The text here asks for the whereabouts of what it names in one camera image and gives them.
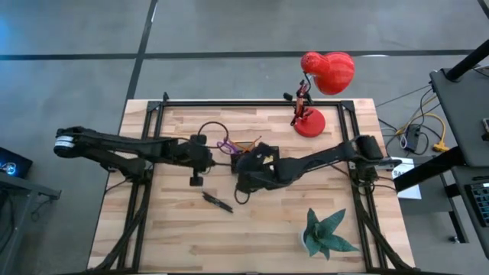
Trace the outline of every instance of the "concrete floor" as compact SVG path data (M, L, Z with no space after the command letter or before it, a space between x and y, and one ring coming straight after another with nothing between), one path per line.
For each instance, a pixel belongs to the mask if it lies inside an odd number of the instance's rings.
M137 53L151 0L0 1L0 55ZM476 0L160 0L148 53L294 50L470 50L489 37ZM337 98L377 103L424 86L428 74L463 56L355 57L353 83ZM134 60L0 61L0 146L34 161L30 178L62 189L33 223L16 274L83 270L107 173L52 153L58 128L118 131ZM280 98L300 80L299 57L145 60L136 99ZM401 126L422 93L380 107ZM322 98L313 89L313 98ZM443 116L437 108L436 114ZM426 125L441 132L437 121ZM436 138L428 133L431 143ZM448 132L448 146L455 140ZM393 155L404 153L395 144ZM417 267L476 274L489 268L463 204L470 244L450 244L448 215L405 216Z

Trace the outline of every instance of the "red desk lamp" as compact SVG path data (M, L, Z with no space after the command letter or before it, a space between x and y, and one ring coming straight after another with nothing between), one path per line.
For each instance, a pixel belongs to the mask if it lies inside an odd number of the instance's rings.
M350 84L355 74L355 64L347 53L334 52L321 55L316 52L308 52L302 57L300 66L303 68L307 83L304 80L300 82L300 87L296 92L294 118L290 125L300 135L314 138L322 133L326 120L317 109L304 107L304 99L308 101L309 105L313 104L309 94L311 82L308 74L314 78L314 83L320 92L325 95L335 95ZM292 102L292 95L284 93L283 97Z

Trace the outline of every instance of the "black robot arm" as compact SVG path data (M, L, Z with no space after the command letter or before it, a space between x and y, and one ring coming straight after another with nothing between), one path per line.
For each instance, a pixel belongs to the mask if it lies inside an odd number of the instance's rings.
M85 157L100 163L107 170L120 170L124 176L132 179L144 175L147 161L190 167L194 169L196 177L197 173L215 165L212 153L205 146L206 139L201 134L192 135L190 139L159 137L140 140L71 127L58 129L54 153L65 158ZM138 157L127 159L115 152L136 154Z
M394 166L399 164L398 160L384 159L375 137L367 135L358 136L351 141L309 156L286 157L264 163L264 160L273 153L272 147L260 143L250 153L240 157L236 164L238 172L236 189L243 193L252 193L261 188L272 190L286 187L304 173L341 161L354 163L355 176L359 180L370 182L377 178L375 166L386 162Z

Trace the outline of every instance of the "potted plant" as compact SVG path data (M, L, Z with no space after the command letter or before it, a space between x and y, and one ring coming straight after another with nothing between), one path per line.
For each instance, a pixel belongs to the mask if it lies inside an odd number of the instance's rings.
M328 218L319 221L315 212L309 209L307 212L307 226L300 232L300 240L309 251L309 256L321 252L329 260L329 251L358 251L344 238L334 235L338 225L345 217L346 209L340 210Z

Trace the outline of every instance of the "lamp shade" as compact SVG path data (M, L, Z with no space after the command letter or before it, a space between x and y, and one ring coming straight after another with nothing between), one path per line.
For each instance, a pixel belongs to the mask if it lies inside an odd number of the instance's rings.
M314 76L318 90L325 95L342 92L353 80L355 63L347 53L333 52L321 55L317 52L304 54L300 61L303 71Z

